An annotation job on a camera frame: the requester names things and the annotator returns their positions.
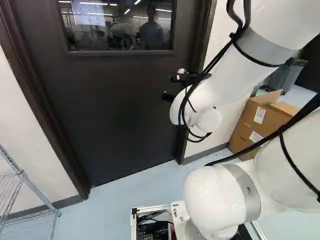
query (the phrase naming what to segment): floor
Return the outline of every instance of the floor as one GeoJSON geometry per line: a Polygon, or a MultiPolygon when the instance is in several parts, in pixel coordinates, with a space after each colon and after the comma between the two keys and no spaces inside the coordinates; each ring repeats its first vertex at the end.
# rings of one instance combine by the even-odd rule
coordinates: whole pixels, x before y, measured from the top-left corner
{"type": "Polygon", "coordinates": [[[87,201],[62,209],[54,240],[130,240],[132,207],[183,200],[184,178],[191,170],[231,154],[223,149],[181,166],[169,161],[95,187],[87,201]]]}
{"type": "MultiPolygon", "coordinates": [[[[303,107],[314,92],[294,85],[279,101],[303,107]]],[[[130,240],[130,209],[183,199],[185,176],[206,163],[231,155],[223,149],[187,165],[175,161],[92,189],[89,200],[62,209],[54,240],[130,240]]],[[[320,239],[320,214],[288,212],[258,221],[268,240],[320,239]]]]}

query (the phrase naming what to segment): baseboard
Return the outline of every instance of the baseboard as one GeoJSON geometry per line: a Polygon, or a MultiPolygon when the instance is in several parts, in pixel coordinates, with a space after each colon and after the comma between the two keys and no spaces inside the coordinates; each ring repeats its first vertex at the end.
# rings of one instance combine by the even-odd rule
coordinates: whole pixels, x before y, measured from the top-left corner
{"type": "MultiPolygon", "coordinates": [[[[52,203],[52,205],[57,209],[62,209],[62,208],[65,208],[65,207],[68,207],[68,206],[71,206],[74,204],[81,203],[83,201],[84,200],[80,197],[80,195],[75,195],[75,196],[71,196],[71,197],[68,197],[68,198],[65,198],[65,199],[62,199],[59,201],[55,201],[52,203]]],[[[45,211],[47,209],[49,209],[49,208],[46,205],[41,205],[41,206],[36,206],[36,207],[30,208],[30,209],[26,209],[23,211],[17,211],[17,212],[9,214],[9,216],[7,217],[7,220],[16,219],[16,218],[24,217],[24,216],[27,216],[30,214],[39,213],[39,212],[45,211]]]]}
{"type": "Polygon", "coordinates": [[[197,154],[194,154],[194,155],[191,155],[191,156],[187,156],[183,159],[182,161],[182,164],[183,165],[186,165],[186,164],[189,164],[195,160],[198,160],[198,159],[201,159],[203,157],[206,157],[206,156],[209,156],[210,154],[214,154],[216,152],[219,152],[221,151],[222,149],[225,149],[226,147],[228,146],[228,142],[226,143],[223,143],[221,145],[218,145],[218,146],[215,146],[213,148],[210,148],[208,150],[205,150],[205,151],[202,151],[202,152],[199,152],[197,154]]]}

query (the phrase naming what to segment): dark gray door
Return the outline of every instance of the dark gray door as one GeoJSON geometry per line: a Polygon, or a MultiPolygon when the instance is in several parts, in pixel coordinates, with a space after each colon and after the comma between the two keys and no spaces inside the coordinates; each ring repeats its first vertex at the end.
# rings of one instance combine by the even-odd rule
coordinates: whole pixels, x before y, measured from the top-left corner
{"type": "Polygon", "coordinates": [[[91,186],[173,159],[164,90],[189,68],[199,0],[13,0],[34,65],[91,186]]]}

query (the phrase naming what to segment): door window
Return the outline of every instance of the door window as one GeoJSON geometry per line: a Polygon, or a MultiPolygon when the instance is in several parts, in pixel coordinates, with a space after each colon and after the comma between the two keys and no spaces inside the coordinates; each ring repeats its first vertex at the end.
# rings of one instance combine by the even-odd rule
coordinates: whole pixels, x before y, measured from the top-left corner
{"type": "Polygon", "coordinates": [[[172,49],[174,0],[59,0],[70,52],[172,49]]]}

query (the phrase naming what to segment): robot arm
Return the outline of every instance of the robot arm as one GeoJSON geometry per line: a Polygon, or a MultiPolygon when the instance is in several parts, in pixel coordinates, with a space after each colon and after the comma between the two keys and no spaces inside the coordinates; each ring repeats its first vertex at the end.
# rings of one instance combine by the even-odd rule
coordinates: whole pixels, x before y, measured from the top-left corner
{"type": "MultiPolygon", "coordinates": [[[[319,1],[256,0],[252,9],[250,26],[224,54],[212,76],[188,98],[184,108],[187,125],[196,125],[205,133],[214,131],[223,120],[220,106],[247,93],[320,33],[319,1]]],[[[171,105],[170,120],[175,125],[185,95],[183,89],[171,105]]]]}
{"type": "MultiPolygon", "coordinates": [[[[194,89],[184,107],[186,123],[203,132],[219,127],[220,106],[248,92],[320,33],[320,1],[254,3],[252,24],[223,55],[212,76],[194,89]]],[[[184,89],[171,105],[170,119],[175,125],[185,96],[184,89]]],[[[312,126],[319,122],[317,110],[283,135],[295,164],[317,189],[320,162],[315,144],[320,128],[312,126]]],[[[320,212],[316,194],[289,165],[279,138],[267,143],[255,159],[192,171],[184,183],[184,200],[190,220],[208,240],[231,239],[239,224],[286,209],[320,212]]]]}

